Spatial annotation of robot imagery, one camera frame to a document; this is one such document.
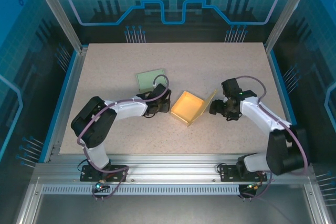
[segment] green box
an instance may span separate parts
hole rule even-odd
[[[149,91],[153,91],[153,81],[156,76],[159,74],[164,74],[163,69],[148,71],[144,73],[137,73],[137,80],[139,85],[140,93],[145,93]],[[165,86],[167,86],[166,79],[162,76],[158,77],[156,80],[157,84],[161,83]]]

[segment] orange box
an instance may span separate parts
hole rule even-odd
[[[184,91],[172,107],[171,115],[185,125],[190,126],[203,114],[216,93],[217,89],[204,101],[201,98]]]

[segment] beige table surface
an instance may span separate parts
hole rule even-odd
[[[90,44],[79,79],[62,154],[82,154],[70,128],[72,119],[94,96],[120,100],[139,93],[135,74],[163,68],[170,80],[171,105],[184,90],[206,99],[221,83],[248,74],[267,88],[263,103],[285,118],[262,43]],[[254,80],[240,79],[243,90],[262,94]],[[227,122],[204,114],[190,127],[169,113],[152,119],[134,117],[114,122],[105,140],[108,154],[219,154],[266,150],[268,137],[248,118]]]

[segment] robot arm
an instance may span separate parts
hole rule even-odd
[[[301,152],[282,124],[294,132],[307,155],[308,144],[304,129],[292,126],[291,123],[275,115],[252,91],[242,91],[235,78],[224,81],[222,88],[223,94],[228,99],[226,102],[213,101],[210,114],[220,113],[227,121],[237,121],[245,115],[268,136],[266,152],[246,155],[238,159],[237,168],[241,177],[246,173],[259,170],[271,170],[274,174],[280,175],[303,167]]]
[[[88,159],[91,160],[91,163],[99,169],[109,169],[110,161],[103,142],[115,121],[132,116],[148,118],[149,115],[153,116],[158,112],[167,113],[170,109],[171,90],[168,89],[161,98],[155,101],[146,102],[146,100],[148,101],[162,94],[165,89],[165,86],[159,84],[152,92],[138,94],[130,100],[121,101],[105,110],[80,139],[84,152],[87,154]],[[99,97],[91,98],[71,123],[71,128],[76,136],[79,136],[99,111],[112,103],[114,102],[104,101]]]

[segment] blue enclosure wall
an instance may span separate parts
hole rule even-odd
[[[301,0],[274,52],[316,171],[336,172],[336,0]]]
[[[43,145],[73,49],[45,0],[0,6],[0,216],[13,223],[40,149],[23,137]]]
[[[132,25],[145,30],[146,42],[266,41],[286,1],[60,0],[83,44],[128,42]]]

